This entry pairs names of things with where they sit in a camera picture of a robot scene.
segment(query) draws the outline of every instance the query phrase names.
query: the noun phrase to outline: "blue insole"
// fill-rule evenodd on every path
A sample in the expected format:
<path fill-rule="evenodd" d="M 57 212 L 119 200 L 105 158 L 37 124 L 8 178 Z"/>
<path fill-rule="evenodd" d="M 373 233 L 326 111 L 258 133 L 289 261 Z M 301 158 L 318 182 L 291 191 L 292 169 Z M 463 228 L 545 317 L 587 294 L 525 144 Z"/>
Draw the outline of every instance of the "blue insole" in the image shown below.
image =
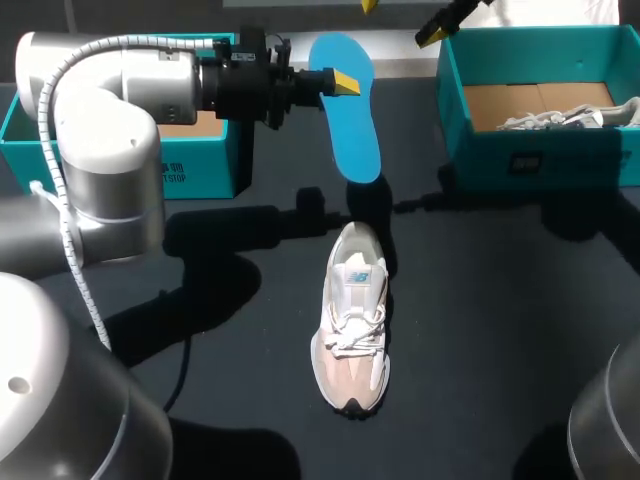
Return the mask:
<path fill-rule="evenodd" d="M 373 62 L 352 38 L 329 33 L 318 37 L 313 44 L 309 68 L 335 68 L 360 83 L 360 96 L 320 96 L 340 173 L 351 182 L 373 182 L 380 175 L 380 148 L 371 117 Z"/>

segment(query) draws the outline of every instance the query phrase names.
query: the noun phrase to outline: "teal box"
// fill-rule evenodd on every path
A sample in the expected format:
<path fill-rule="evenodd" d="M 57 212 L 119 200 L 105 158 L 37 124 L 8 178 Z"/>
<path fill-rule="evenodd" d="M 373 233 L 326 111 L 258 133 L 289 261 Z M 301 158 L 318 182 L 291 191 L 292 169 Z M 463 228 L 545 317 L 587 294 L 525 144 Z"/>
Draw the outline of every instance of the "teal box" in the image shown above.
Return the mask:
<path fill-rule="evenodd" d="M 229 38 L 234 34 L 167 34 L 176 38 Z M 198 56 L 212 55 L 197 52 Z M 162 139 L 164 194 L 167 199 L 233 198 L 236 194 L 240 125 L 224 121 L 220 137 Z M 60 158 L 57 142 L 53 141 Z M 40 180 L 54 191 L 44 161 L 36 124 L 22 109 L 16 93 L 0 129 L 0 151 L 25 192 L 29 182 Z"/>
<path fill-rule="evenodd" d="M 616 105 L 640 96 L 640 38 L 631 26 L 463 29 L 442 42 L 437 101 L 456 188 L 639 186 L 640 129 L 476 132 L 464 95 L 472 85 L 597 82 Z"/>

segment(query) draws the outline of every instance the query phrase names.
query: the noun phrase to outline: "shoelace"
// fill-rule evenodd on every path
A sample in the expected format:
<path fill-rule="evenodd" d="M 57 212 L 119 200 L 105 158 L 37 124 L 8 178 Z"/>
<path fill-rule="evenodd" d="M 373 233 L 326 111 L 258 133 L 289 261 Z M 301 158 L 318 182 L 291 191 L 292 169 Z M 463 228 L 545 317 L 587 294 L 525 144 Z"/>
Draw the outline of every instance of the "shoelace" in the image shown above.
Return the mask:
<path fill-rule="evenodd" d="M 380 329 L 384 325 L 386 317 L 386 309 L 384 305 L 378 305 L 375 317 L 370 319 L 361 312 L 349 311 L 340 318 L 337 318 L 335 306 L 332 304 L 329 317 L 335 333 L 328 335 L 324 341 L 327 348 L 331 349 L 334 357 L 364 357 L 375 355 L 377 352 L 384 351 L 384 345 L 375 337 L 380 333 Z M 368 329 L 358 335 L 345 332 L 345 328 L 352 319 L 364 320 Z"/>
<path fill-rule="evenodd" d="M 498 130 L 534 130 L 545 128 L 550 124 L 560 125 L 566 120 L 561 112 L 551 111 L 539 115 L 529 113 L 524 118 L 510 118 Z"/>

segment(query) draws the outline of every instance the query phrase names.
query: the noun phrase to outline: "open box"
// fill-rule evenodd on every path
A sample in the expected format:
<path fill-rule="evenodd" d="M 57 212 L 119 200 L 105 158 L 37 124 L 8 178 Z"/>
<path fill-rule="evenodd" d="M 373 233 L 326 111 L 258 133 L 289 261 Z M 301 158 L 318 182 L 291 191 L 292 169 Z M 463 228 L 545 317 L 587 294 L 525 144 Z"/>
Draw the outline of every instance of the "open box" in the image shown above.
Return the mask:
<path fill-rule="evenodd" d="M 528 112 L 640 96 L 640 38 L 630 26 L 463 29 L 442 42 L 436 85 L 456 188 L 640 185 L 640 129 L 496 131 Z"/>
<path fill-rule="evenodd" d="M 234 34 L 167 34 L 176 38 L 229 38 Z M 197 52 L 198 56 L 212 52 Z M 162 143 L 164 195 L 167 199 L 233 198 L 237 191 L 240 125 L 218 120 L 213 112 L 198 112 L 195 125 L 159 126 Z M 56 157 L 60 158 L 55 140 Z M 36 123 L 16 93 L 0 128 L 0 151 L 25 192 L 39 180 L 49 191 L 53 182 L 44 161 Z"/>

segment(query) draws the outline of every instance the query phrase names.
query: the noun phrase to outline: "black table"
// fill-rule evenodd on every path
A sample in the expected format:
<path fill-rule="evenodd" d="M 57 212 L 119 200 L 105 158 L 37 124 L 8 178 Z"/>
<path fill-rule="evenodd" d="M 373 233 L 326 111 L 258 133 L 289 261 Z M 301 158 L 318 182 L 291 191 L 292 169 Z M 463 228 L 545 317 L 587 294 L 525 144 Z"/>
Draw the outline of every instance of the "black table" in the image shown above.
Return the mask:
<path fill-rule="evenodd" d="M 573 401 L 640 331 L 640 196 L 564 216 L 553 202 L 447 202 L 434 84 L 375 83 L 384 179 L 372 189 L 337 173 L 322 114 L 295 110 L 280 132 L 256 127 L 253 182 L 236 199 L 168 202 L 177 257 L 86 272 L 116 354 L 156 401 L 186 371 L 170 413 L 174 478 L 567 472 Z M 392 213 L 414 200 L 426 209 Z M 397 266 L 391 381 L 364 422 L 324 403 L 309 358 L 327 257 L 351 215 L 375 224 Z M 595 220 L 564 232 L 576 217 Z M 40 283 L 89 321 L 69 275 Z"/>

